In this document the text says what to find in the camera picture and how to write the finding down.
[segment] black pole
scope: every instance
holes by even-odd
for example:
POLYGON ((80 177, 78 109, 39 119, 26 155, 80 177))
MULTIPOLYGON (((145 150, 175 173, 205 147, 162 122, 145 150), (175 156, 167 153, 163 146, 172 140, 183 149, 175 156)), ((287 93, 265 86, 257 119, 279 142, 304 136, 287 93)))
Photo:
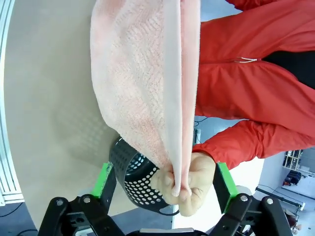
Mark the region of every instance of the black pole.
POLYGON ((301 207, 302 207, 302 205, 299 204, 299 203, 292 202, 292 201, 290 201, 290 200, 285 199, 284 197, 280 197, 280 196, 278 196, 278 195, 276 195, 276 194, 270 193, 270 192, 265 191, 265 190, 263 190, 263 189, 261 189, 261 188, 258 188, 258 187, 257 187, 256 190, 259 191, 259 192, 262 192, 262 193, 264 193, 264 194, 267 194, 267 195, 269 195, 269 196, 278 198, 280 201, 283 201, 283 202, 285 202, 285 203, 289 203, 289 204, 294 205, 294 206, 296 206, 296 207, 298 207, 298 208, 301 208, 301 207))

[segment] red sleeve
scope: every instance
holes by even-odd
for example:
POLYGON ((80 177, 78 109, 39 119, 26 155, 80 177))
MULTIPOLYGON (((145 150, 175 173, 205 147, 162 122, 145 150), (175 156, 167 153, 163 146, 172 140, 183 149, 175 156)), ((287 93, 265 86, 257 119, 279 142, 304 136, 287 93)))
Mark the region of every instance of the red sleeve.
POLYGON ((203 144, 197 144, 192 152, 203 152, 215 162, 225 162, 233 169, 241 162, 256 156, 266 158, 281 151, 306 149, 315 146, 315 138, 297 133, 281 125, 251 120, 238 122, 218 133, 203 144))
POLYGON ((278 0, 226 0, 226 1, 230 4, 233 4, 236 9, 246 11, 278 0))

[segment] person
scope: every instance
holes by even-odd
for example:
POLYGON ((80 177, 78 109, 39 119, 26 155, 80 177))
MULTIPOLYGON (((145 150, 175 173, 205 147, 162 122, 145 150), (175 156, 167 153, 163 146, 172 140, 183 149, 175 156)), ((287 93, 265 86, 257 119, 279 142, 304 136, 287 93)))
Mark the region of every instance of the person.
POLYGON ((315 1, 227 1, 243 12, 201 23, 195 114, 246 120, 193 147, 191 195, 172 195, 171 167, 153 176, 184 216, 202 206, 216 162, 315 146, 315 1))

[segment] human hand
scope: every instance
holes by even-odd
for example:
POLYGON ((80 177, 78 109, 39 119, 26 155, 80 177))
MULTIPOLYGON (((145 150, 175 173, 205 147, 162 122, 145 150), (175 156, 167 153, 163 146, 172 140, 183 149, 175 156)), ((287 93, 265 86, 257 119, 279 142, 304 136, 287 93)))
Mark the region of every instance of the human hand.
POLYGON ((172 167, 158 170, 151 179, 151 187, 158 189, 163 194, 166 203, 179 205, 181 215, 192 216, 205 200, 213 182, 215 169, 216 164, 212 157, 195 152, 191 154, 188 177, 191 195, 186 189, 182 189, 178 197, 172 195, 175 184, 172 167))

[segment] red jacket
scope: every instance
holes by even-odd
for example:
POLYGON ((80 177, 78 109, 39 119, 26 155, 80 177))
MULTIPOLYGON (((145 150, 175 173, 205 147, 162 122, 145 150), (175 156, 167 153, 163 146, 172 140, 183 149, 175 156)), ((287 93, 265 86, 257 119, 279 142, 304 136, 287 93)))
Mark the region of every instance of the red jacket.
POLYGON ((255 156, 315 146, 315 89, 261 60, 274 51, 315 51, 315 1, 228 2, 244 12, 201 24, 196 115, 249 120, 193 152, 232 169, 255 156))

